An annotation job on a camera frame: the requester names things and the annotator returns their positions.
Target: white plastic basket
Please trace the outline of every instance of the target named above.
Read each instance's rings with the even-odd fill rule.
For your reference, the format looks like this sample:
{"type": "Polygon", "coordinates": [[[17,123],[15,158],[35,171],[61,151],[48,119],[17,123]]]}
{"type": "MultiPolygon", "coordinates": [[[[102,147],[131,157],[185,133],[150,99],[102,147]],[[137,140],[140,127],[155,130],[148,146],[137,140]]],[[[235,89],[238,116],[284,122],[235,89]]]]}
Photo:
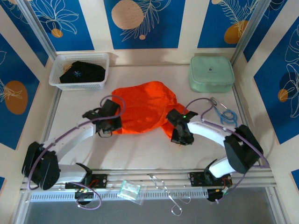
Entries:
{"type": "Polygon", "coordinates": [[[86,90],[103,89],[108,77],[109,55],[107,53],[77,53],[58,55],[53,63],[49,77],[49,84],[57,86],[61,90],[86,90]],[[87,62],[97,64],[106,69],[105,79],[102,82],[93,83],[60,83],[60,77],[64,74],[64,66],[73,62],[87,62]]]}

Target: mint green container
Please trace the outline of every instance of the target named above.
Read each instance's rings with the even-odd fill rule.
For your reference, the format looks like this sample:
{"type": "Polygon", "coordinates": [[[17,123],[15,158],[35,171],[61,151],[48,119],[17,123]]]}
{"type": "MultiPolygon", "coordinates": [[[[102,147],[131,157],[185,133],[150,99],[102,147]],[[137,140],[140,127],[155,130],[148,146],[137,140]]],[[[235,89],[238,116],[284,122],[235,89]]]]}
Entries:
{"type": "Polygon", "coordinates": [[[190,87],[195,92],[228,92],[235,76],[230,61],[222,56],[195,56],[189,68],[190,87]]]}

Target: blue cable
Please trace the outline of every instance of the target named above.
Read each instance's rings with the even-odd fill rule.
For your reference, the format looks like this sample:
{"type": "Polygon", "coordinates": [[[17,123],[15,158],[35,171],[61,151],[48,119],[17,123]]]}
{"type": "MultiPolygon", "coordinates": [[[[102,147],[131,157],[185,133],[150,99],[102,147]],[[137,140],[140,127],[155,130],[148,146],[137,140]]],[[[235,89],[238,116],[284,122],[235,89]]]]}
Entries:
{"type": "Polygon", "coordinates": [[[229,110],[227,109],[226,111],[224,112],[220,112],[215,106],[215,111],[216,113],[218,114],[218,116],[220,117],[220,122],[224,125],[224,122],[231,125],[231,124],[235,124],[236,127],[238,127],[238,115],[232,111],[232,110],[229,110]]]}

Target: black cloth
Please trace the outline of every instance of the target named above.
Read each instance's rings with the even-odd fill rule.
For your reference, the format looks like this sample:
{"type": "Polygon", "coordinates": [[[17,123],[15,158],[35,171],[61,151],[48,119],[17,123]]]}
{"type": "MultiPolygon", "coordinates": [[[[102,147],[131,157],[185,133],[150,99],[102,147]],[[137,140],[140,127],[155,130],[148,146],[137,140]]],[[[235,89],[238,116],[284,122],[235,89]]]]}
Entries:
{"type": "Polygon", "coordinates": [[[74,62],[71,67],[60,77],[61,83],[93,83],[105,79],[105,69],[96,64],[74,62]]]}

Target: orange cloth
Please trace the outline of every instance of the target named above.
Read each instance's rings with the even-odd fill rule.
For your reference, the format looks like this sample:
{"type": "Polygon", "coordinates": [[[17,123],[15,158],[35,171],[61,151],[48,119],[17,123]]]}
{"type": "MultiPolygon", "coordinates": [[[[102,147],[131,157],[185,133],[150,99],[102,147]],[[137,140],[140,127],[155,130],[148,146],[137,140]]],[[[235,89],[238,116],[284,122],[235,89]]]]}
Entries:
{"type": "MultiPolygon", "coordinates": [[[[173,126],[166,120],[166,115],[174,108],[180,113],[185,108],[177,103],[176,95],[158,81],[119,88],[114,90],[112,95],[123,98],[126,103],[126,111],[121,116],[122,129],[114,134],[139,134],[162,127],[171,138],[173,126]]],[[[118,98],[112,100],[122,108],[118,98]]]]}

